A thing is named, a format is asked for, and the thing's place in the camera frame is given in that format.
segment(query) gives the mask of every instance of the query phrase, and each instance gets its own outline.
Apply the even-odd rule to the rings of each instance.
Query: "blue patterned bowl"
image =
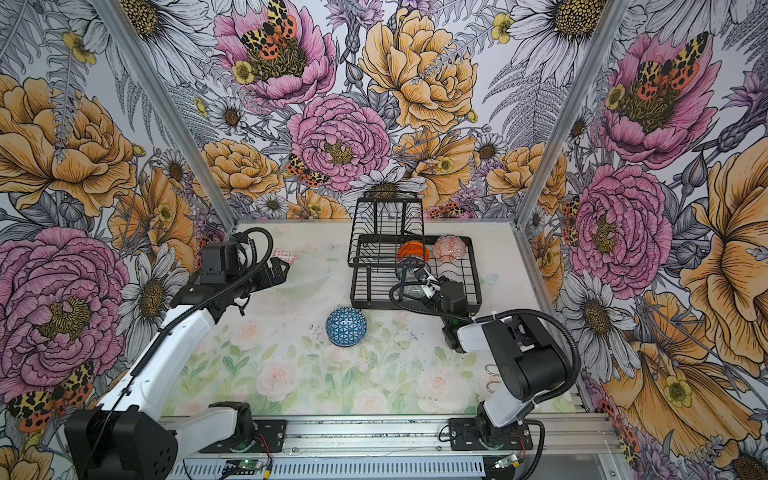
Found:
[[[366,335],[368,324],[362,312],[351,306],[333,310],[326,320],[326,333],[333,345],[352,346]]]

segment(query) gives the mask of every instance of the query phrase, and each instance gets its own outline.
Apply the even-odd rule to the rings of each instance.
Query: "floral tablecloth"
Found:
[[[364,310],[368,332],[360,344],[340,348],[328,340],[326,317],[349,305],[350,227],[269,227],[275,248],[298,256],[289,281],[254,295],[245,316],[227,311],[184,367],[165,415],[193,415],[223,400],[249,402],[254,415],[475,412],[491,395],[488,383],[498,380],[486,372],[493,358],[448,349],[438,318]],[[426,229],[472,238],[482,278],[481,313],[537,307],[509,225],[430,223]],[[575,411],[570,396],[539,410]]]

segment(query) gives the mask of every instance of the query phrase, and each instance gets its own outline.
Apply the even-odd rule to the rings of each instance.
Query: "dish rack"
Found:
[[[460,237],[467,246],[467,252],[461,259],[448,263],[441,262],[432,253],[438,238],[440,235],[424,234],[424,210],[420,198],[358,199],[347,256],[347,263],[353,268],[349,295],[352,306],[375,310],[398,309],[389,300],[389,291],[400,282],[396,275],[398,250],[405,242],[416,240],[429,251],[427,263],[432,275],[462,282],[467,310],[477,313],[482,295],[472,239]],[[399,302],[416,309],[424,308],[419,301],[403,296],[402,290],[399,289],[396,294]]]

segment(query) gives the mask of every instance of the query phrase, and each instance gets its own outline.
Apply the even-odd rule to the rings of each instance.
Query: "orange flower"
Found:
[[[520,147],[517,151],[509,151],[499,160],[504,168],[497,168],[488,173],[489,193],[512,196],[517,192],[525,192],[531,184],[541,156],[544,153],[545,143],[541,142],[531,148]],[[554,215],[560,200],[565,196],[565,169],[568,159],[563,152],[558,155],[558,162],[547,177],[547,183],[541,192],[538,202],[548,215]]]
[[[0,447],[0,478],[8,480],[50,480],[53,476],[53,454],[31,446],[19,458],[12,446]]]
[[[36,204],[47,188],[64,191],[96,217],[136,186],[133,145],[96,97],[76,91],[73,131],[56,152],[59,120],[51,98],[60,93],[41,78],[28,78],[22,87],[0,75],[0,191],[26,194],[16,202],[19,209]]]
[[[713,346],[705,325],[696,323],[672,293],[646,292],[639,300],[644,319],[636,319],[640,329],[635,329],[631,345],[641,368],[633,379],[620,371],[619,380],[604,384],[605,392],[630,424],[659,442],[674,431],[676,455],[688,456],[712,435],[721,435],[725,449],[715,465],[728,465],[739,455],[738,441],[760,435],[760,423],[750,420],[752,411],[725,391],[733,387],[722,366],[705,361]],[[683,322],[680,328],[687,332],[670,319]],[[737,387],[746,390],[742,382]]]
[[[376,80],[371,90],[395,95],[400,103],[397,123],[401,127],[445,133],[472,110],[478,65],[465,55],[438,74],[427,75],[424,70],[438,55],[454,47],[452,33],[435,30],[435,23],[418,10],[408,13],[401,8],[394,33],[382,22],[368,30],[360,67]]]
[[[563,254],[560,251],[560,237],[544,233],[533,239],[533,253],[538,264],[538,271],[544,277],[544,285],[549,293],[549,300],[554,302],[560,296],[563,287]]]
[[[288,218],[314,217],[319,220],[349,219],[346,208],[333,197],[308,190],[306,196],[297,198],[299,206],[289,205]]]
[[[710,168],[709,211],[697,220],[714,232],[709,254],[680,272],[690,304],[707,316],[720,358],[752,376],[768,362],[768,138]]]
[[[280,165],[249,144],[225,139],[205,144],[202,153],[226,198],[237,192],[258,200],[285,187]],[[205,195],[197,179],[193,189],[198,196]]]
[[[112,245],[130,252],[143,250],[154,262],[167,243],[176,249],[176,260],[193,271],[196,244],[189,204],[174,192],[160,168],[152,170],[151,180],[143,179],[140,189],[141,194],[121,196],[109,218]]]
[[[457,139],[446,135],[440,140],[438,135],[429,131],[417,131],[405,134],[392,148],[400,157],[418,161],[411,178],[424,177],[426,190],[424,208],[444,204],[459,190],[461,182],[468,185],[472,179],[472,166],[480,166],[480,156],[475,151],[473,136]]]

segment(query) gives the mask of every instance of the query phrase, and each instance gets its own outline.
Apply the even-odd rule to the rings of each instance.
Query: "metal post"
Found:
[[[211,205],[221,219],[226,234],[234,230],[236,219],[227,199],[214,180],[210,169],[203,160],[200,150],[194,143],[192,133],[182,121],[176,104],[171,100],[163,85],[163,79],[154,67],[143,42],[125,15],[120,0],[101,0],[92,2],[110,35],[120,48],[120,55],[131,67],[134,76],[146,92],[147,97],[163,119],[166,128],[176,141],[184,159],[189,162],[197,179],[200,181]]]
[[[558,119],[554,123],[552,133],[547,140],[544,153],[541,156],[541,162],[531,179],[531,184],[525,193],[523,204],[520,210],[518,210],[516,218],[518,228],[524,228],[525,222],[531,216],[533,207],[544,190],[547,177],[558,161],[558,155],[565,141],[565,136],[578,115],[579,106],[584,97],[586,97],[587,91],[590,88],[594,88],[595,72],[598,71],[600,64],[605,59],[605,55],[611,50],[611,43],[618,32],[621,20],[627,13],[629,4],[630,0],[608,0],[605,4],[603,15],[594,30],[595,36],[590,41],[587,57],[574,76],[571,89],[568,91],[568,96],[565,98],[565,103],[560,109]]]

